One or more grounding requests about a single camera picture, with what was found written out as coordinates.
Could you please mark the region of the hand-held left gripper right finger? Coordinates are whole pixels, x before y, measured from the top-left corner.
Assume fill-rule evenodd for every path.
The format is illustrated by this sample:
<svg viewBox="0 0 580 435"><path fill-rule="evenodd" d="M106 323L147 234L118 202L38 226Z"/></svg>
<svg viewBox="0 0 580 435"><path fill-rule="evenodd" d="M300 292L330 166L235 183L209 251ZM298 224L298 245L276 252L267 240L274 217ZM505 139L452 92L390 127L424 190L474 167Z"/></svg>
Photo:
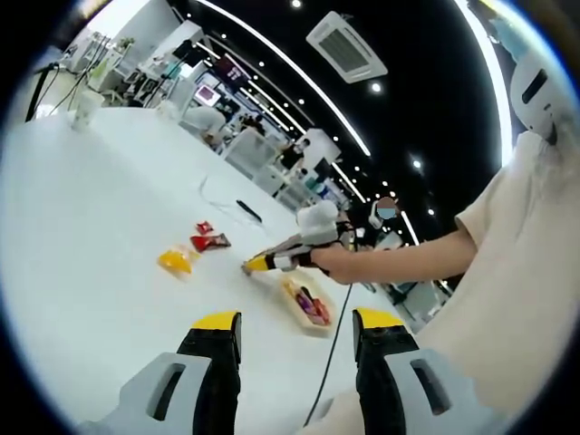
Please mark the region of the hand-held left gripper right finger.
<svg viewBox="0 0 580 435"><path fill-rule="evenodd" d="M353 347L366 434L499 434L502 417L479 403L474 382L420 348L403 321L353 310Z"/></svg>

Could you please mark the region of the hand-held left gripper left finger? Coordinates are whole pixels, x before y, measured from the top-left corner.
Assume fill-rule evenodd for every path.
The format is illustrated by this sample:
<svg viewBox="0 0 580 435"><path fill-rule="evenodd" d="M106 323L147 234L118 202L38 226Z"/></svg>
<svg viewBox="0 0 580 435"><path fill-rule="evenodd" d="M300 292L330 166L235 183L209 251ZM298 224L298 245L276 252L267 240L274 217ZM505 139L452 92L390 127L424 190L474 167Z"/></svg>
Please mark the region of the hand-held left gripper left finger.
<svg viewBox="0 0 580 435"><path fill-rule="evenodd" d="M104 418L81 434L232 434L241 390L239 311L196 321L174 353L162 353L122 387Z"/></svg>

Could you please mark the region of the person's right hand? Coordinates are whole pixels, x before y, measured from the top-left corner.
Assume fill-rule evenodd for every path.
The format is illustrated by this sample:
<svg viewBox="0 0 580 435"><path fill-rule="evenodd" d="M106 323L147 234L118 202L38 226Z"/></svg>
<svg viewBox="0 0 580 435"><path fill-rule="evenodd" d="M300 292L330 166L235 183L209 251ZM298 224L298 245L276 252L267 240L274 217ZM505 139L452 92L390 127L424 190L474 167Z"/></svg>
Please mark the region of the person's right hand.
<svg viewBox="0 0 580 435"><path fill-rule="evenodd" d="M339 244L317 247L296 257L301 266L317 267L340 284L352 284L355 281L353 260L354 253Z"/></svg>

